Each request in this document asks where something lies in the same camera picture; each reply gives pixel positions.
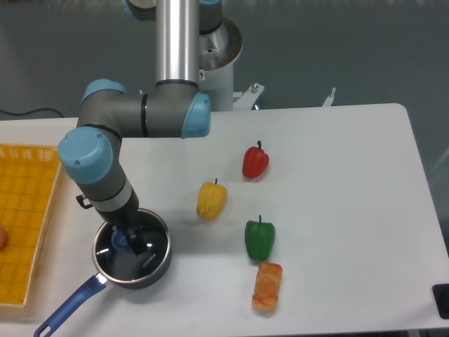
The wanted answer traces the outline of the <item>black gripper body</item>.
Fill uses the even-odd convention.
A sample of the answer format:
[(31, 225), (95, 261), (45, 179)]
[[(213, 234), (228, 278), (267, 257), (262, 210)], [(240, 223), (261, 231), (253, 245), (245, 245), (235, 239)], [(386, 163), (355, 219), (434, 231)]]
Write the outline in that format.
[(136, 194), (132, 194), (123, 206), (113, 211), (102, 211), (98, 206), (94, 206), (105, 221), (117, 226), (122, 232), (135, 227), (138, 207), (139, 199)]

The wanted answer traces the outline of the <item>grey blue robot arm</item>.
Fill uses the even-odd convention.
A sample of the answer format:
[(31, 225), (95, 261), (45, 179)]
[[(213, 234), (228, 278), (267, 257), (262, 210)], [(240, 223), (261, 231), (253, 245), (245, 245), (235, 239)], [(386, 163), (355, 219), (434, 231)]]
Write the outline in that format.
[(220, 1), (157, 1), (155, 94), (131, 97), (115, 81), (86, 88), (76, 128), (58, 145), (66, 174), (135, 254), (147, 243), (139, 201), (119, 162), (124, 138), (199, 138), (210, 131), (210, 98), (199, 90), (201, 35), (222, 24)]

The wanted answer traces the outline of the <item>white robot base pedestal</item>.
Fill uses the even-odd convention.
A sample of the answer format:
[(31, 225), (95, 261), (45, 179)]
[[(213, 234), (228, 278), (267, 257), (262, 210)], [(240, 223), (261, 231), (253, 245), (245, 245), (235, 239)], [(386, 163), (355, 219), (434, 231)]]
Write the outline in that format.
[(257, 109), (264, 86), (252, 83), (246, 91), (234, 90), (234, 63), (243, 50), (239, 28), (229, 19), (199, 38), (199, 88), (210, 96), (211, 110), (246, 111)]

